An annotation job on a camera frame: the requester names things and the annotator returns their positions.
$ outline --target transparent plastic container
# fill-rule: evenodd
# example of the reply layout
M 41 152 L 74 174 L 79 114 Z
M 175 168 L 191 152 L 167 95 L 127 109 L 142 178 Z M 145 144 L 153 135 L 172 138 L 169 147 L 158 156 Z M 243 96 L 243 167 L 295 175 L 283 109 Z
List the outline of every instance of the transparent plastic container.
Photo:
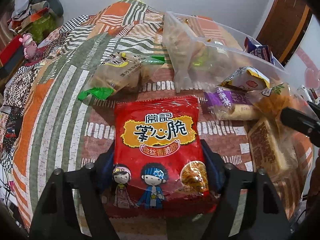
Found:
M 174 68 L 176 91 L 217 86 L 243 66 L 258 69 L 274 83 L 285 81 L 288 73 L 277 60 L 273 65 L 244 52 L 246 37 L 260 45 L 254 38 L 214 21 L 166 12 L 163 43 Z

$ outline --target cartoon girl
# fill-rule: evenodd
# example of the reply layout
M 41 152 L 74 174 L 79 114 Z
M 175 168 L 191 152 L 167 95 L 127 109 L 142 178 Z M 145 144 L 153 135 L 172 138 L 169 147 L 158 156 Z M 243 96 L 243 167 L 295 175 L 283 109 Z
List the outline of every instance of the cartoon girl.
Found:
M 115 192 L 114 206 L 119 208 L 135 207 L 131 201 L 126 185 L 131 179 L 131 171 L 124 164 L 117 164 L 113 169 L 113 180 L 118 184 Z
M 162 201 L 165 198 L 159 185 L 168 180 L 167 169 L 160 163 L 148 163 L 141 169 L 141 179 L 148 187 L 136 203 L 136 206 L 138 207 L 144 203 L 145 209 L 161 209 Z

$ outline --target wooden door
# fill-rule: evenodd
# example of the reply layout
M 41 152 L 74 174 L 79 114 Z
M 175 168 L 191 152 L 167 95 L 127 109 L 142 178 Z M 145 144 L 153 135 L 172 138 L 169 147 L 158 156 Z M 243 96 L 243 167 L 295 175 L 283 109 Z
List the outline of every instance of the wooden door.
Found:
M 308 12 L 304 0 L 275 0 L 257 41 L 269 45 L 273 55 L 283 62 L 297 41 Z

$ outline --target clear plastic bag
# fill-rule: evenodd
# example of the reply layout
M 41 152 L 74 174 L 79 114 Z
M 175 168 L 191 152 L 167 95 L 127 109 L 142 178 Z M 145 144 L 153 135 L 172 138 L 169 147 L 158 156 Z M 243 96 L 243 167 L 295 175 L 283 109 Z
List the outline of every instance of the clear plastic bag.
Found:
M 258 120 L 262 114 L 242 91 L 213 87 L 204 92 L 204 97 L 209 112 L 218 120 Z
M 282 124 L 282 109 L 290 107 L 312 118 L 316 118 L 316 114 L 288 83 L 251 91 L 247 96 L 264 115 L 248 133 L 254 170 L 264 168 L 272 181 L 282 179 L 298 166 L 294 150 L 297 143 L 293 138 L 295 132 Z
M 78 98 L 92 94 L 105 100 L 119 90 L 137 92 L 163 64 L 164 60 L 116 52 L 97 67 Z

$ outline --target snack package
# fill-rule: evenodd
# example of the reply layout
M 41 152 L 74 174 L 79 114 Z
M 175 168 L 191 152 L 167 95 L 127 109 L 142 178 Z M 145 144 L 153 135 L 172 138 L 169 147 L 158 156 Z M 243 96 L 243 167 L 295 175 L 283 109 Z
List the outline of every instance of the snack package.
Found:
M 316 118 L 316 114 L 288 83 L 263 91 L 248 92 L 247 97 L 265 116 L 248 133 L 256 168 L 265 168 L 273 181 L 283 178 L 286 173 L 297 168 L 298 161 L 294 151 L 294 130 L 282 124 L 282 109 L 290 107 L 312 118 Z
M 244 47 L 246 52 L 274 64 L 273 55 L 268 45 L 254 45 L 249 38 L 246 37 L 244 40 Z
M 109 216 L 181 216 L 213 207 L 198 114 L 193 96 L 116 105 Z
M 261 111 L 253 106 L 242 91 L 214 87 L 204 92 L 206 104 L 218 120 L 258 120 Z
M 279 136 L 284 138 L 292 129 L 280 121 L 282 109 L 290 107 L 299 110 L 312 118 L 317 118 L 308 103 L 288 83 L 283 83 L 263 91 L 252 91 L 247 94 L 249 101 L 256 106 L 270 121 L 275 122 Z
M 270 88 L 270 79 L 253 67 L 241 67 L 227 77 L 219 86 L 244 91 Z
M 297 168 L 297 157 L 293 146 L 280 149 L 276 128 L 266 118 L 261 118 L 248 133 L 253 170 L 264 168 L 272 182 L 282 179 Z
M 82 100 L 92 94 L 105 100 L 121 89 L 137 92 L 164 64 L 164 59 L 141 56 L 134 53 L 111 54 L 89 79 L 84 90 L 78 95 Z

